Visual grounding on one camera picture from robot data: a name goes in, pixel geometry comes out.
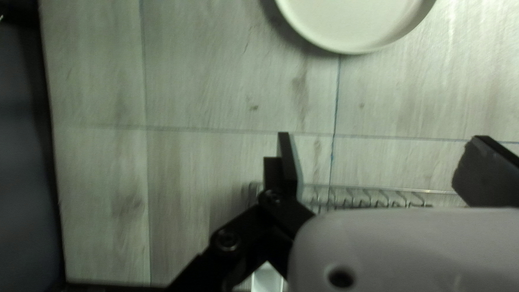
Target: black plastic part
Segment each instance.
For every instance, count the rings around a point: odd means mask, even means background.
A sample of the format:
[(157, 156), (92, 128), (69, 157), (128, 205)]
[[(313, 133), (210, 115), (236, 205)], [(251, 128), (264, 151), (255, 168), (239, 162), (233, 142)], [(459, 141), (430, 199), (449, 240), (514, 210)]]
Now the black plastic part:
[(471, 207), (519, 207), (519, 157), (489, 136), (474, 136), (452, 186)]
[(266, 190), (299, 196), (303, 189), (303, 175), (297, 159), (297, 150), (289, 133), (278, 133), (278, 157), (264, 158), (264, 175)]
[[(278, 195), (275, 202), (271, 199), (272, 195)], [(314, 216), (314, 213), (298, 202), (295, 197), (276, 194), (271, 190), (259, 195), (258, 204), (272, 216), (275, 225), (292, 240), (295, 239), (301, 226)]]
[(23, 28), (38, 28), (38, 10), (22, 8), (14, 4), (0, 3), (1, 22), (8, 23)]
[(165, 291), (227, 292), (265, 261), (286, 278), (296, 233), (314, 214), (296, 199), (301, 176), (291, 137), (278, 138), (280, 157), (264, 158), (266, 190), (258, 204), (214, 232), (209, 247)]

